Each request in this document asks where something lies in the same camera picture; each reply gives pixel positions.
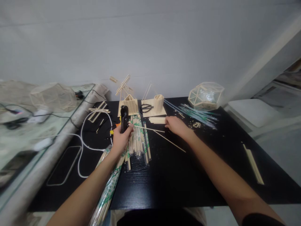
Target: black glue gun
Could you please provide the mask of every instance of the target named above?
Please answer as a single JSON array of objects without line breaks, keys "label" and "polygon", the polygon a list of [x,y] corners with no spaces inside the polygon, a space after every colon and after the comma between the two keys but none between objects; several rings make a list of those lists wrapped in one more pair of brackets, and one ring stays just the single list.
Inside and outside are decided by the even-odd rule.
[{"label": "black glue gun", "polygon": [[124,133],[129,126],[129,109],[126,105],[122,105],[120,109],[121,133]]}]

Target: forearm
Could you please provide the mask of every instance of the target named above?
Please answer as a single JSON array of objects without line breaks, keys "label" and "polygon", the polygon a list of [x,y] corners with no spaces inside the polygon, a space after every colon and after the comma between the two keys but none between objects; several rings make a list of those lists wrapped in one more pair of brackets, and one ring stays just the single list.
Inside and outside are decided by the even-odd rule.
[{"label": "forearm", "polygon": [[194,151],[210,180],[231,208],[239,224],[250,213],[261,213],[284,222],[256,192],[192,130],[184,140]]},{"label": "forearm", "polygon": [[111,151],[91,175],[61,205],[47,226],[88,225],[119,156]]},{"label": "forearm", "polygon": [[201,141],[193,131],[186,142],[201,162],[210,180],[226,199],[247,199],[258,195],[214,151]]}]

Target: black table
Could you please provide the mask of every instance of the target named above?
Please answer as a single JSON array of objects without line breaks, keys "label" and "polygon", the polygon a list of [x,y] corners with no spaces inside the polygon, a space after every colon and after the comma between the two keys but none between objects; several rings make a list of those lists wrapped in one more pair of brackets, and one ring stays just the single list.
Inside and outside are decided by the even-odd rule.
[{"label": "black table", "polygon": [[[175,106],[187,103],[187,97],[167,98]],[[117,119],[118,101],[108,102],[112,119]],[[167,115],[178,115],[164,104]],[[202,125],[194,128],[195,133],[212,148],[230,167],[232,167],[268,204],[301,203],[301,188],[284,172],[277,163],[220,107],[214,112],[220,113],[217,130]],[[93,148],[106,148],[110,144],[108,131],[109,120],[105,121],[96,134],[102,119],[97,123],[86,121],[83,139]],[[145,167],[144,160],[131,157],[131,171],[123,165],[116,190],[111,202],[111,209],[142,208],[178,208],[227,205],[217,189],[209,180],[188,145],[164,125],[151,124],[143,119],[149,128],[165,130],[165,137],[186,150],[184,153],[165,139],[148,131],[151,161]],[[196,120],[186,116],[183,121],[193,124]],[[254,159],[265,185],[259,185],[244,151],[243,145],[252,150]],[[78,138],[73,138],[69,146],[79,145]],[[95,168],[102,152],[84,148],[81,159],[81,174],[89,175]],[[46,187],[45,184],[33,200],[30,211],[56,211],[59,206],[84,181],[74,167],[68,181],[58,187]]]}]

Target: right hand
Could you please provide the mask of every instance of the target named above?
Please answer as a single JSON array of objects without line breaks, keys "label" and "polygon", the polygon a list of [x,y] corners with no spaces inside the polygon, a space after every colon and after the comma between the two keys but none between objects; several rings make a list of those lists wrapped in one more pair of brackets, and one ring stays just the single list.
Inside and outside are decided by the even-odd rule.
[{"label": "right hand", "polygon": [[185,138],[185,136],[192,131],[181,119],[177,118],[176,116],[166,116],[165,124],[165,128],[169,128],[171,132],[182,138]]}]

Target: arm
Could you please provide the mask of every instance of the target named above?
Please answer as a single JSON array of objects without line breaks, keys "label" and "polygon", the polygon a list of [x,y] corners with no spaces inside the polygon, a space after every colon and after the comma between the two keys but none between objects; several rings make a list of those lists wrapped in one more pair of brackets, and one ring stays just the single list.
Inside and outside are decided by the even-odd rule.
[{"label": "arm", "polygon": [[166,117],[166,123],[166,128],[182,137],[192,148],[210,180],[226,200],[239,225],[242,224],[244,217],[251,213],[261,213],[284,224],[269,205],[182,120],[171,116]]},{"label": "arm", "polygon": [[133,128],[134,126],[130,125],[123,134],[120,133],[120,126],[114,130],[114,145],[110,153],[61,205],[47,226],[88,225],[107,180],[128,143]]}]

